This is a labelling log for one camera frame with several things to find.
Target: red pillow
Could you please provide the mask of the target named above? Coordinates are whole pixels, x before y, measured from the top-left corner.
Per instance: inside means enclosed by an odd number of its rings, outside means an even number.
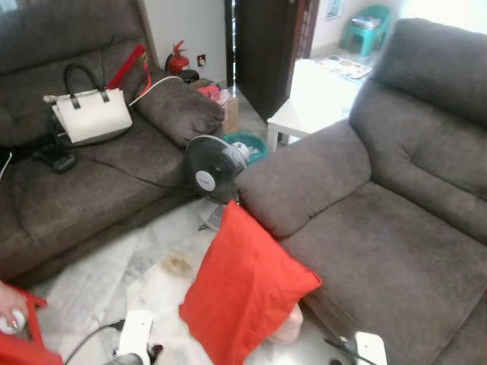
[[[242,364],[322,284],[231,202],[180,316],[215,365]]]

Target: white handbag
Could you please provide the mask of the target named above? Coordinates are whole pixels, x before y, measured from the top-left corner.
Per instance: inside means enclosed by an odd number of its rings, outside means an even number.
[[[88,75],[94,90],[74,93],[72,71],[75,68]],[[71,64],[66,68],[65,86],[69,94],[57,97],[52,108],[72,144],[104,141],[132,126],[123,92],[120,89],[104,90],[84,66]]]

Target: handbag handle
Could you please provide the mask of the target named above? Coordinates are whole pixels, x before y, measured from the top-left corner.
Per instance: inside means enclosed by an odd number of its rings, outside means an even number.
[[[81,71],[83,71],[89,78],[93,86],[100,91],[101,97],[103,99],[104,103],[107,103],[110,101],[110,98],[107,95],[107,92],[100,86],[100,83],[97,82],[97,78],[93,75],[93,72],[91,72],[88,68],[84,67],[83,65],[80,65],[78,63],[71,63],[68,66],[66,66],[64,70],[64,83],[65,83],[65,89],[66,92],[69,94],[69,98],[71,99],[71,102],[73,103],[73,107],[75,109],[80,109],[81,106],[79,105],[78,99],[75,96],[75,92],[73,90],[72,86],[72,72],[75,68],[79,68]]]

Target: sofa backrest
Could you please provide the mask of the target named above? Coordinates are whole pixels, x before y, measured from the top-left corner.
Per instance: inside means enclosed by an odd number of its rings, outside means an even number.
[[[350,123],[374,181],[487,244],[487,36],[399,21]]]
[[[137,0],[23,3],[0,14],[3,146],[25,144],[49,132],[43,95],[66,94],[62,75],[67,64],[83,63],[108,82],[136,44],[148,38]],[[75,83],[80,91],[91,88],[82,76]]]

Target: white side table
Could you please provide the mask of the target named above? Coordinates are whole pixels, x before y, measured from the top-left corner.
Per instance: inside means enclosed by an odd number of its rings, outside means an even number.
[[[267,119],[269,150],[277,149],[279,133],[303,138],[347,119],[360,86],[315,61],[296,61],[291,96]]]

